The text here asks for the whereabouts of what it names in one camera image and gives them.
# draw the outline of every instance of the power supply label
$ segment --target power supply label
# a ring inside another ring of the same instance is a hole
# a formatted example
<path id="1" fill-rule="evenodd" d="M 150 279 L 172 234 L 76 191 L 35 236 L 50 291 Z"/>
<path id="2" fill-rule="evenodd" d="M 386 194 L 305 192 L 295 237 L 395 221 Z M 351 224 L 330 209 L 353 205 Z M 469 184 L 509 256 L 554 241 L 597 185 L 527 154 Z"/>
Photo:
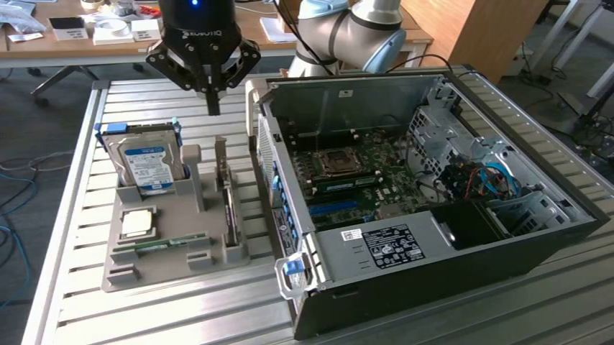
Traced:
<path id="1" fill-rule="evenodd" d="M 363 239 L 379 268 L 425 259 L 425 253 L 406 224 L 363 232 Z"/>

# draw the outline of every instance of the aluminum profile slats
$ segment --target aluminum profile slats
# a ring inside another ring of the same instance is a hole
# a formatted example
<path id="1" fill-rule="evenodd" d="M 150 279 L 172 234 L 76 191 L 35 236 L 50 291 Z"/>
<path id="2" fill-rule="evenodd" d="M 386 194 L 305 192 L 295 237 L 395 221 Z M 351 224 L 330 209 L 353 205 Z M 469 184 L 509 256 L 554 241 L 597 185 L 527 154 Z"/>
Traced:
<path id="1" fill-rule="evenodd" d="M 612 185 L 479 76 L 466 75 L 462 80 L 600 208 L 614 214 Z M 44 322 L 44 332 L 27 339 L 62 345 L 297 344 L 289 307 L 275 284 L 271 242 L 245 134 L 243 94 L 242 87 L 230 90 L 222 100 L 223 116 L 203 116 L 204 101 L 167 80 L 112 82 L 99 102 L 104 123 L 152 123 L 176 116 L 184 128 L 184 143 L 202 145 L 203 172 L 215 165 L 214 137 L 227 136 L 229 163 L 238 172 L 247 219 L 250 265 L 178 282 L 102 292 L 116 174 L 107 154 L 92 140 L 84 155 L 84 175 L 76 179 L 80 186 L 54 300 L 44 319 L 30 319 L 30 323 Z M 494 133 L 471 109 L 463 116 L 482 135 Z M 597 344 L 614 337 L 613 267 L 610 221 L 529 275 L 305 344 L 383 344 L 383 339 L 386 344 Z"/>

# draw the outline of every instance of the hard drive label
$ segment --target hard drive label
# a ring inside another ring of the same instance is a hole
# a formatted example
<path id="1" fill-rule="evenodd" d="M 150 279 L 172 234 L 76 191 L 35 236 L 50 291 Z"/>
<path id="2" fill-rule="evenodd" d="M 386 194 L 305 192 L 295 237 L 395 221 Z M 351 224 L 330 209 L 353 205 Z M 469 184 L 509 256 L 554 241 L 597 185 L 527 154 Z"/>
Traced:
<path id="1" fill-rule="evenodd" d="M 363 232 L 363 238 L 375 265 L 382 269 L 425 259 L 406 224 Z"/>
<path id="2" fill-rule="evenodd" d="M 127 149 L 126 158 L 135 176 L 136 185 L 146 190 L 168 188 L 172 185 L 172 173 L 164 159 L 164 147 Z"/>

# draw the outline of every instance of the robotiq logo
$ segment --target robotiq logo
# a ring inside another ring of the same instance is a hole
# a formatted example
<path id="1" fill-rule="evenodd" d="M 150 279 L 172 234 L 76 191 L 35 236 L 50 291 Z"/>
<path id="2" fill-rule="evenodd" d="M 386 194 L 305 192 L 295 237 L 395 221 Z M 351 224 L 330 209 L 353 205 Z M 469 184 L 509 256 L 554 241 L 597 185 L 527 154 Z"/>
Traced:
<path id="1" fill-rule="evenodd" d="M 188 38 L 188 36 L 222 36 L 222 30 L 206 31 L 206 32 L 184 31 L 183 39 Z"/>

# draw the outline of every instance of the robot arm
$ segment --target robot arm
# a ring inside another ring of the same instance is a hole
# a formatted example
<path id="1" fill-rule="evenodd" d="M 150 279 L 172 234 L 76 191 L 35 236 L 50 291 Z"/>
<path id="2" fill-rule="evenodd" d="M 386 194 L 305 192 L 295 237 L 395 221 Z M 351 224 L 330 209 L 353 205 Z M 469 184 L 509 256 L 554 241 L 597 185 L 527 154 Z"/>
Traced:
<path id="1" fill-rule="evenodd" d="M 150 47 L 147 62 L 183 90 L 195 90 L 207 100 L 210 115 L 219 115 L 219 97 L 261 60 L 258 44 L 241 36 L 234 0 L 160 0 L 159 4 L 162 41 Z M 223 70 L 238 47 L 241 57 Z"/>
<path id="2" fill-rule="evenodd" d="M 299 33 L 334 73 L 339 60 L 369 73 L 382 73 L 405 44 L 402 20 L 399 0 L 362 0 L 351 9 L 347 0 L 303 0 Z M 299 42 L 289 76 L 326 74 Z"/>
<path id="3" fill-rule="evenodd" d="M 385 72 L 405 43 L 401 0 L 303 0 L 299 32 L 330 70 L 338 60 L 366 72 Z M 183 90 L 207 100 L 210 115 L 220 114 L 220 96 L 239 85 L 261 60 L 254 41 L 241 36 L 234 0 L 159 0 L 162 41 L 148 49 L 147 62 Z M 233 52 L 239 58 L 223 70 Z M 326 75 L 302 43 L 289 76 Z"/>

